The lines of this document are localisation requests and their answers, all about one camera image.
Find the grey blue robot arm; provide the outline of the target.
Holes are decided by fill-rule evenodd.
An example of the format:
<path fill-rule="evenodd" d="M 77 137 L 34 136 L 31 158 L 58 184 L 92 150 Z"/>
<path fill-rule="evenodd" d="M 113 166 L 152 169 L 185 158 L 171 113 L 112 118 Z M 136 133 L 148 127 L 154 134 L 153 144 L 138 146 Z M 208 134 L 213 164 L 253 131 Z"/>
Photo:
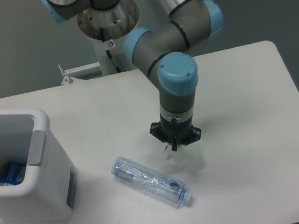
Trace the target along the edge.
<path fill-rule="evenodd" d="M 158 31 L 139 27 L 133 0 L 41 0 L 57 22 L 76 17 L 96 50 L 104 75 L 139 69 L 159 91 L 160 119 L 150 133 L 172 151 L 192 144 L 201 130 L 192 124 L 198 67 L 187 52 L 224 24 L 212 0 L 159 0 L 169 22 Z"/>

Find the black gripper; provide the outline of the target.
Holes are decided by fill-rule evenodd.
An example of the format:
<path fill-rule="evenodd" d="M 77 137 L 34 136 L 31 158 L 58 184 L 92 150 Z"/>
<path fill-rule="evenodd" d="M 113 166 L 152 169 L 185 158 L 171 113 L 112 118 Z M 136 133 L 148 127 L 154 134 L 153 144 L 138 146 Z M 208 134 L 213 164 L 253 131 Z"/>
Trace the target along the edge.
<path fill-rule="evenodd" d="M 151 123 L 150 127 L 150 134 L 166 143 L 164 152 L 176 152 L 179 145 L 188 145 L 200 140 L 201 132 L 200 128 L 192 125 L 192 117 L 182 121 L 176 117 L 166 120 L 160 116 L 160 121 Z"/>

